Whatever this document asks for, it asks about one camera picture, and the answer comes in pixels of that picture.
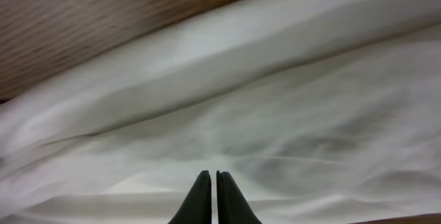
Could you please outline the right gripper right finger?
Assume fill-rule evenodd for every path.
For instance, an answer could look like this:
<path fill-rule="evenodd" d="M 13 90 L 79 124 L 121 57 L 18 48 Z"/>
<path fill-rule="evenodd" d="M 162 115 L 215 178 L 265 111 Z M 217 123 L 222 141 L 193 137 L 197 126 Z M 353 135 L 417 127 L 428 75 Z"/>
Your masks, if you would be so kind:
<path fill-rule="evenodd" d="M 216 172 L 219 224 L 262 224 L 229 172 Z"/>

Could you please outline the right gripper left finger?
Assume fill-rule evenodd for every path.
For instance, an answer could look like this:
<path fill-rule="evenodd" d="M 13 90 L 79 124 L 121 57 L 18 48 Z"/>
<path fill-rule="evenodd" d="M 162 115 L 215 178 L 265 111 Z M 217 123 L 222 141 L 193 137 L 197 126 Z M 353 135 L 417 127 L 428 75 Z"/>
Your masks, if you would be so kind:
<path fill-rule="evenodd" d="M 208 170 L 198 176 L 169 224 L 211 224 L 212 182 Z"/>

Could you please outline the white t-shirt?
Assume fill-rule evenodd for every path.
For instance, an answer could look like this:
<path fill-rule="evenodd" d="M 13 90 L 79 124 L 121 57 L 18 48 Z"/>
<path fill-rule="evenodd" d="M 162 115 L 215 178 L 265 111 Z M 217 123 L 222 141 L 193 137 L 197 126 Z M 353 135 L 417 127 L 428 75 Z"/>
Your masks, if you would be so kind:
<path fill-rule="evenodd" d="M 1 111 L 2 223 L 166 223 L 201 171 L 264 223 L 440 212 L 440 0 L 242 0 Z"/>

